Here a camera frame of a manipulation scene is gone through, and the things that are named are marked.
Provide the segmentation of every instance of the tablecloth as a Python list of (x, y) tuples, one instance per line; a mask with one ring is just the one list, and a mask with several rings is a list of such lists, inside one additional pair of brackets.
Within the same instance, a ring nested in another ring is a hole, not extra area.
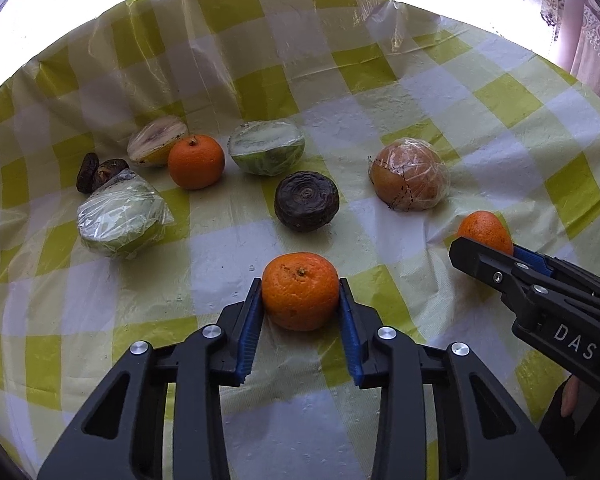
[[(90, 253), (75, 224), (82, 157), (125, 157), (129, 136), (165, 114), (223, 146), (244, 121), (289, 118), (307, 140), (294, 169), (330, 176), (340, 211), (295, 234), (272, 208), (280, 177), (228, 159), (217, 185), (186, 192), (164, 169), (139, 170), (176, 223), (134, 260)], [(368, 180), (370, 158), (405, 136), (450, 169), (432, 210), (392, 211)], [(35, 475), (130, 343), (181, 341), (291, 251), (326, 256), (357, 301), (417, 342), (469, 344), (538, 421), (565, 372), (448, 260), (478, 209), (516, 243), (600, 275), (600, 99), (503, 38), (392, 0), (122, 2), (0, 87), (0, 442)], [(379, 393), (351, 383), (335, 323), (289, 333), (266, 321), (253, 373), (221, 394), (234, 478), (369, 475)], [(435, 478), (429, 390), (427, 408)], [(167, 419), (168, 462), (173, 389)]]

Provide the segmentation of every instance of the orange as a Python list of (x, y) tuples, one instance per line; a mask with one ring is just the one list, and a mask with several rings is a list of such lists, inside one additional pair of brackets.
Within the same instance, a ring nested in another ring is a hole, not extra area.
[(269, 262), (262, 273), (262, 301), (271, 320), (288, 330), (324, 325), (340, 298), (338, 271), (313, 253), (291, 253)]
[(476, 211), (462, 220), (458, 236), (471, 238), (492, 249), (513, 255), (513, 242), (504, 225), (489, 211)]
[(194, 135), (173, 145), (167, 160), (169, 174), (184, 189), (202, 189), (216, 183), (224, 171), (224, 151), (206, 135)]

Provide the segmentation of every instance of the plastic tablecloth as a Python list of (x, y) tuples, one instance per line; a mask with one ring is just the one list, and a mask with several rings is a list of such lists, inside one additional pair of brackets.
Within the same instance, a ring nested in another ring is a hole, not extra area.
[[(196, 192), (140, 170), (176, 223), (134, 260), (88, 252), (75, 224), (82, 157), (124, 157), (165, 114), (223, 146), (244, 121), (289, 118), (307, 139), (294, 169), (330, 176), (339, 213), (288, 231), (272, 208), (280, 177), (241, 174), (230, 158)], [(450, 195), (432, 210), (392, 211), (368, 180), (370, 157), (404, 136), (449, 166)], [(538, 421), (565, 372), (448, 260), (477, 209), (516, 243), (600, 275), (600, 99), (503, 38), (392, 0), (122, 2), (0, 87), (0, 441), (35, 475), (130, 343), (183, 340), (291, 251), (326, 256), (357, 301), (417, 342), (468, 343)], [(430, 408), (427, 391), (435, 478)], [(335, 323), (289, 333), (266, 321), (246, 384), (222, 390), (232, 474), (364, 479), (378, 409), (378, 391), (351, 383)], [(167, 462), (172, 420), (170, 391)]]

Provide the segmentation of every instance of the screw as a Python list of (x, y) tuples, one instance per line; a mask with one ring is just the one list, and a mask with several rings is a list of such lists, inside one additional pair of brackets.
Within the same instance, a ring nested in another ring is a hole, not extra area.
[(378, 329), (378, 337), (380, 339), (393, 339), (398, 335), (398, 333), (395, 331), (395, 328), (392, 328), (390, 326), (381, 326)]
[(451, 345), (451, 351), (456, 355), (463, 356), (469, 353), (469, 347), (464, 343), (453, 343)]
[(148, 349), (149, 343), (147, 341), (136, 341), (129, 347), (130, 352), (136, 355), (144, 354)]
[(202, 335), (209, 339), (218, 337), (222, 333), (222, 329), (218, 325), (208, 325), (202, 329)]

